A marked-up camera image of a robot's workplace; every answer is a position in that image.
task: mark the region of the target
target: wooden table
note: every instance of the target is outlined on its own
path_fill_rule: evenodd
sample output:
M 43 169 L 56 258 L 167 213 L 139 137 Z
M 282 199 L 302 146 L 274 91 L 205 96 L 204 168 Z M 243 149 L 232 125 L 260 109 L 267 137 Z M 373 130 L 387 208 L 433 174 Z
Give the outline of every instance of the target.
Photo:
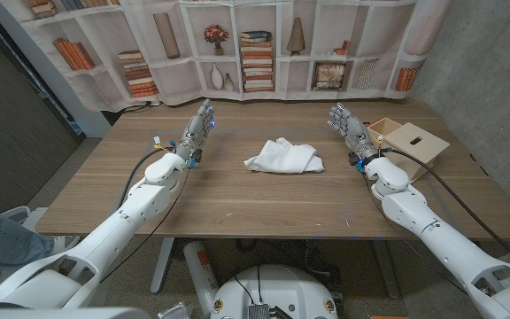
M 151 148 L 155 132 L 163 144 L 178 140 L 200 103 L 156 107 L 124 114 L 38 222 L 44 234 L 88 234 L 115 207 L 135 163 Z M 348 149 L 326 124 L 334 103 L 212 101 L 216 127 L 204 157 L 189 175 L 173 212 L 156 231 L 164 237 L 274 237 L 396 239 L 375 209 L 361 175 L 348 162 Z M 347 102 L 362 121 L 386 116 L 412 122 L 450 146 L 435 170 L 502 238 L 510 239 L 510 200 L 421 100 Z M 243 161 L 259 154 L 267 139 L 284 136 L 318 150 L 325 171 L 278 175 L 248 171 Z M 139 178 L 153 156 L 139 171 Z M 433 178 L 414 186 L 430 207 L 472 239 L 490 236 Z M 139 229 L 150 233 L 159 218 Z

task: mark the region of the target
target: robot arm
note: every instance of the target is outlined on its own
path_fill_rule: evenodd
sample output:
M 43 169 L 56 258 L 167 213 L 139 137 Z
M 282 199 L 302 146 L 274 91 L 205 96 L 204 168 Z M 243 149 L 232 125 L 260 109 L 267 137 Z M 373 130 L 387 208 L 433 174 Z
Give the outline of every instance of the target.
M 213 108 L 206 99 L 175 152 L 166 153 L 145 169 L 145 177 L 131 188 L 117 211 L 73 249 L 34 261 L 7 278 L 0 284 L 0 303 L 32 309 L 87 306 L 105 271 L 131 237 L 168 207 L 172 193 L 179 189 L 177 175 L 193 157 L 200 161 L 213 126 Z
M 428 206 L 407 174 L 383 157 L 367 130 L 338 103 L 329 125 L 359 157 L 358 170 L 376 182 L 371 190 L 385 215 L 414 233 L 454 275 L 485 318 L 510 318 L 510 264 L 495 259 L 444 222 Z

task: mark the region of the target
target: red flowers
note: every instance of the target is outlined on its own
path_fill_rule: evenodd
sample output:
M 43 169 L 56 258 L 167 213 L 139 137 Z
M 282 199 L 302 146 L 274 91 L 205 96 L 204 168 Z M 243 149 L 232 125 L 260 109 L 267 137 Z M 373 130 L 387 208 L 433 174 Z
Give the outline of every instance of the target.
M 224 30 L 220 25 L 211 25 L 204 31 L 204 39 L 209 43 L 220 43 L 228 38 L 228 31 Z

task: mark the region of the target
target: white towel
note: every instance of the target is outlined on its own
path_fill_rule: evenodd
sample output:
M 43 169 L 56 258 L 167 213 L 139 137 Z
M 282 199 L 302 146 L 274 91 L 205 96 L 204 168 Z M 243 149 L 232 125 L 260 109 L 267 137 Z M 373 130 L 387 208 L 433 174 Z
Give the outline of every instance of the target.
M 322 159 L 308 144 L 293 145 L 284 137 L 267 141 L 259 156 L 244 162 L 249 170 L 271 173 L 321 172 Z

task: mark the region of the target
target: vase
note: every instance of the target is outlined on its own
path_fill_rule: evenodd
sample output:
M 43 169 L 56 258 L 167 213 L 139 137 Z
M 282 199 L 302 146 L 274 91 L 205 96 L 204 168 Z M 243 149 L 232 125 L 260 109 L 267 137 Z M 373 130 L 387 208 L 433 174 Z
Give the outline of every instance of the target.
M 290 51 L 290 55 L 299 55 L 300 51 L 305 49 L 305 36 L 302 33 L 302 23 L 300 18 L 294 19 L 292 25 L 292 32 L 290 33 L 289 43 L 287 44 L 287 50 Z
M 219 42 L 216 43 L 216 48 L 214 49 L 215 55 L 223 55 L 223 48 Z
M 223 87 L 228 92 L 233 92 L 234 91 L 234 82 L 231 81 L 231 77 L 229 76 L 229 74 L 226 74 L 226 80 L 223 82 Z
M 215 63 L 212 63 L 212 71 L 210 72 L 210 81 L 215 89 L 223 89 L 223 75 Z

